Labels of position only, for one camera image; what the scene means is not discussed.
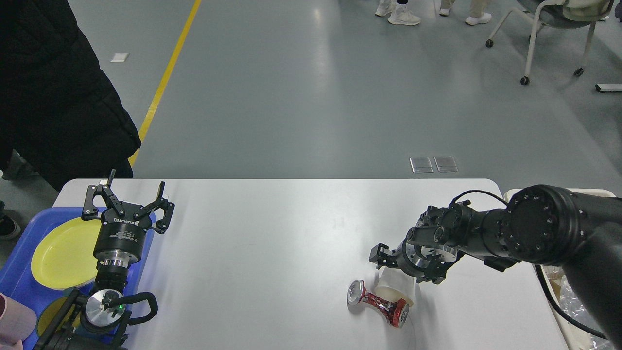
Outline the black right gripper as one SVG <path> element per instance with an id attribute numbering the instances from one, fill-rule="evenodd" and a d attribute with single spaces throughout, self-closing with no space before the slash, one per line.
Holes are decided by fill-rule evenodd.
<path id="1" fill-rule="evenodd" d="M 414 277 L 416 283 L 440 284 L 446 279 L 448 269 L 464 255 L 447 245 L 420 245 L 404 240 L 396 249 L 379 242 L 371 248 L 368 261 L 378 270 L 382 267 L 401 269 Z"/>

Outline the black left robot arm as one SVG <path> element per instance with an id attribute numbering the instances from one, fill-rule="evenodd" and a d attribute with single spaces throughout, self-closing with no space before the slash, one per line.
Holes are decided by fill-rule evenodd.
<path id="1" fill-rule="evenodd" d="M 73 288 L 34 344 L 36 350 L 121 350 L 129 326 L 143 324 L 158 312 L 153 293 L 126 293 L 132 264 L 142 259 L 147 233 L 164 234 L 175 205 L 165 182 L 147 205 L 120 201 L 112 191 L 112 170 L 105 182 L 87 189 L 81 218 L 99 221 L 93 256 L 96 276 L 88 293 Z"/>

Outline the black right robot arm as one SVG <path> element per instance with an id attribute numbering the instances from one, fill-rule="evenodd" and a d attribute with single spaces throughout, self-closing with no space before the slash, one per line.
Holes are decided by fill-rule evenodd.
<path id="1" fill-rule="evenodd" d="M 559 266 L 620 349 L 621 221 L 620 198 L 549 185 L 521 189 L 503 209 L 485 212 L 455 197 L 446 208 L 429 206 L 396 249 L 374 246 L 369 261 L 435 284 L 465 255 L 500 272 L 519 262 Z"/>

